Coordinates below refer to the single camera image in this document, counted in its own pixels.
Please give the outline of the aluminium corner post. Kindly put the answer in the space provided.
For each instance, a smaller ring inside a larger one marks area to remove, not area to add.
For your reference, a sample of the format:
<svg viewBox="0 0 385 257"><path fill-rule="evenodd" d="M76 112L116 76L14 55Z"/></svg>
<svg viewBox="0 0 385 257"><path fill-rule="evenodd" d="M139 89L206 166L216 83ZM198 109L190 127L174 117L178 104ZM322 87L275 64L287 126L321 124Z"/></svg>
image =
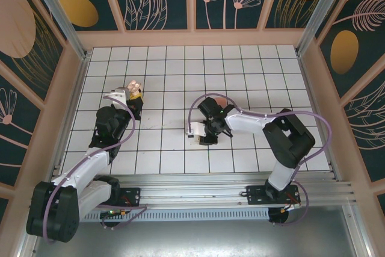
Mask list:
<svg viewBox="0 0 385 257"><path fill-rule="evenodd" d="M327 17L328 12L331 10L334 3L335 0L318 1L295 49L298 58L301 58L306 52L317 30L321 26L322 21Z"/></svg>
<svg viewBox="0 0 385 257"><path fill-rule="evenodd" d="M57 20L61 30L64 35L67 37L67 40L71 44L72 48L75 50L76 54L80 57L81 60L89 60L90 54L86 48L83 47L73 25L65 14L59 0L44 0L46 5L51 10L53 17Z"/></svg>

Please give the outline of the grey metal sheet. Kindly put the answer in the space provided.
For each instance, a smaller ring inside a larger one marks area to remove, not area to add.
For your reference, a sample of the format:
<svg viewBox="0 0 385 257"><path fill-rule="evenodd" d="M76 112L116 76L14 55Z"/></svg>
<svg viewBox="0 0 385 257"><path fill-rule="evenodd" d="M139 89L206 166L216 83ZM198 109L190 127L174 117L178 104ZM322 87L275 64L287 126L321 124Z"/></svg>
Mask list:
<svg viewBox="0 0 385 257"><path fill-rule="evenodd" d="M266 220L80 224L68 243L40 241L33 257L357 257L340 207L310 208L296 225Z"/></svg>

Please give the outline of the aluminium side rail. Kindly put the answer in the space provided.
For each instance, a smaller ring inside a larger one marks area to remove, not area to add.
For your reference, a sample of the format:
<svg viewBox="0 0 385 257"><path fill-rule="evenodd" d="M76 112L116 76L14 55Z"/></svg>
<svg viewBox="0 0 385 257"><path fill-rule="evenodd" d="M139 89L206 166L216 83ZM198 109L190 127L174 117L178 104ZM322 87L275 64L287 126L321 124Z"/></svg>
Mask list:
<svg viewBox="0 0 385 257"><path fill-rule="evenodd" d="M325 155L334 177L340 181L342 177L334 153L335 138L337 136L335 122L339 117L336 89L324 57L316 45L310 45L302 55L298 56L298 60L305 77L306 88L310 93L312 108L315 113L328 121L332 129L332 137L325 150Z"/></svg>
<svg viewBox="0 0 385 257"><path fill-rule="evenodd" d="M76 106L78 104L82 85L85 75L87 74L88 64L90 62L90 51L86 52L85 57L79 64L78 71L75 75L74 84L69 94L69 100L67 101L66 110L64 111L64 117L61 124L61 128L58 133L57 141L55 143L54 151L49 163L48 172L46 174L46 181L50 181L54 175L57 166L61 164L61 158L63 157L65 145L67 144L72 122L76 113Z"/></svg>

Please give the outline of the small wired connector board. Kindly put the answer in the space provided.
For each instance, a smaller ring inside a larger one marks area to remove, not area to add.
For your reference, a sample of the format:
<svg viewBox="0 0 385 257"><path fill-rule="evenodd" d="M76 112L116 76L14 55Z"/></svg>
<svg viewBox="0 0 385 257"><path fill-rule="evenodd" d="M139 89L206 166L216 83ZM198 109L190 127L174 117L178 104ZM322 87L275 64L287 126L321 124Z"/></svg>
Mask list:
<svg viewBox="0 0 385 257"><path fill-rule="evenodd" d="M280 212L284 213L284 212L292 211L294 209L299 209L299 208L301 208L301 203L291 203L291 204L288 204L288 205L284 206L280 210Z"/></svg>
<svg viewBox="0 0 385 257"><path fill-rule="evenodd" d="M101 211L100 219L122 219L127 213L129 213L129 211L125 209L110 209L107 211Z"/></svg>

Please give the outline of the beige earbud charging case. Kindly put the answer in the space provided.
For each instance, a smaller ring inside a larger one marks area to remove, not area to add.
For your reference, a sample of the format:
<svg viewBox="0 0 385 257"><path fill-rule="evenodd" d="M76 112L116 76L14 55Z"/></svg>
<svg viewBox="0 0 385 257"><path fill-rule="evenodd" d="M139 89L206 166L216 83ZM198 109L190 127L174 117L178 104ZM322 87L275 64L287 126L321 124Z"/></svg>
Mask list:
<svg viewBox="0 0 385 257"><path fill-rule="evenodd" d="M126 88L128 89L129 93L132 95L137 95L142 92L142 85L139 82L136 82L136 80L132 80Z"/></svg>

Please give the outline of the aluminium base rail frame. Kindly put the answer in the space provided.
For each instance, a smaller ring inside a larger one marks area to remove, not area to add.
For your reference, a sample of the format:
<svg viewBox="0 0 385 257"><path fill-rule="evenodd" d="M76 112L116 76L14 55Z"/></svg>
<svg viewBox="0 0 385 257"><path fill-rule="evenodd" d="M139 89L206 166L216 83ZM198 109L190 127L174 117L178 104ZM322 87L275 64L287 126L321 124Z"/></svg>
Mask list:
<svg viewBox="0 0 385 257"><path fill-rule="evenodd" d="M203 173L118 175L122 187L139 187L140 203L151 209L246 207L241 192L262 185L269 173ZM298 172L300 198L311 206L351 205L356 202L350 182L337 181L332 172Z"/></svg>

